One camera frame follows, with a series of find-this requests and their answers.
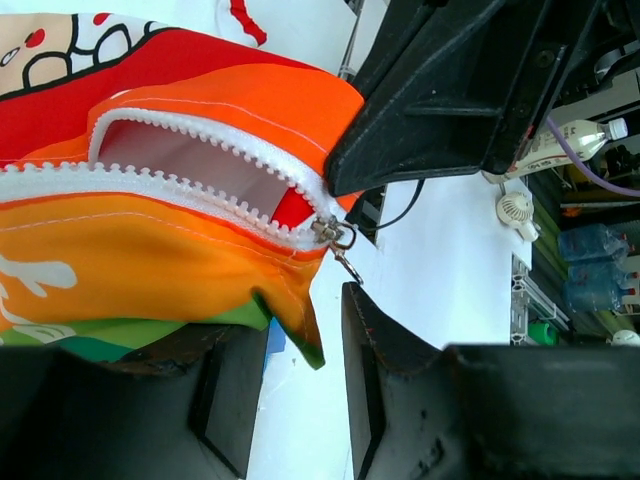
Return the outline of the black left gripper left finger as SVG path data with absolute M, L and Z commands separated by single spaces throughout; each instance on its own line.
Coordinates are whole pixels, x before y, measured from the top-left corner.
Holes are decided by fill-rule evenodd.
M 190 325 L 114 363 L 1 351 L 5 479 L 243 479 L 268 334 Z

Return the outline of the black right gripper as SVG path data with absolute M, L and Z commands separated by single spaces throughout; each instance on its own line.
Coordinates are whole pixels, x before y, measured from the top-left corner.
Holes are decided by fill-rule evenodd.
M 353 79 L 364 104 L 326 161 L 329 191 L 505 173 L 638 38 L 637 1 L 393 1 Z

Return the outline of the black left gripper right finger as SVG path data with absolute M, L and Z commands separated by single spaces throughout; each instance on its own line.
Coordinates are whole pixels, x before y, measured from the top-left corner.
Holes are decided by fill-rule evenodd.
M 437 349 L 342 288 L 358 479 L 635 479 L 639 351 L 609 346 Z

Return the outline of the rainbow children's zip jacket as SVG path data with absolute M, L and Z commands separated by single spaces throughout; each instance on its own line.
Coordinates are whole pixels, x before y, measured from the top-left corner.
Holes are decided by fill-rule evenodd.
M 349 83 L 213 35 L 99 13 L 1 17 L 1 345 L 129 364 L 190 324 L 277 320 L 324 363 L 311 283 L 354 195 L 328 154 Z

